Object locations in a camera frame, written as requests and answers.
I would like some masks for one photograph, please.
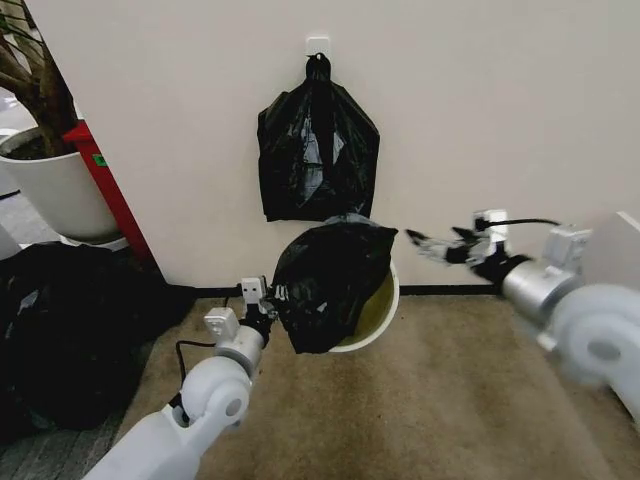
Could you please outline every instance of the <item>black baseboard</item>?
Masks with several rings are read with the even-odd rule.
[[[198,298],[226,298],[242,295],[240,286],[196,288]],[[494,285],[401,285],[400,295],[496,295]]]
[[[497,295],[495,285],[400,285],[400,295]]]

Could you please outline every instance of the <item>black cable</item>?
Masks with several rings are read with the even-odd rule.
[[[184,358],[182,356],[180,345],[191,345],[192,347],[215,347],[216,344],[193,342],[191,340],[178,340],[176,342],[176,353],[178,354],[178,363],[180,364],[180,385],[182,385],[184,383],[184,379],[187,378],[187,368],[184,365]]]
[[[500,225],[522,225],[527,223],[544,223],[547,225],[559,226],[560,222],[548,220],[546,218],[518,218],[515,220],[503,220],[501,222],[487,222],[486,220],[476,220],[476,230],[486,230],[489,227],[498,227]]]

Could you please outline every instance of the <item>green sticker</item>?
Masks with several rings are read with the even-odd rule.
[[[93,161],[96,162],[96,165],[98,165],[99,167],[107,166],[107,162],[105,162],[104,157],[99,153],[94,153],[93,155],[91,155],[91,157],[93,158]]]

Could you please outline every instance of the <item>white wall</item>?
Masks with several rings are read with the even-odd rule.
[[[447,235],[474,209],[591,225],[640,176],[637,0],[28,0],[169,281],[273,271],[257,114],[332,38],[381,135],[373,218]],[[543,227],[512,229],[536,252]],[[403,284],[475,281],[399,236]]]

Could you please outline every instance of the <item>trash can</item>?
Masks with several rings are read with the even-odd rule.
[[[154,264],[151,250],[149,250],[149,246],[107,166],[107,162],[100,153],[98,144],[93,139],[87,123],[80,120],[73,130],[64,135],[64,140],[67,143],[73,143],[82,155],[84,163],[102,192],[120,231],[129,242],[136,258],[145,265]]]

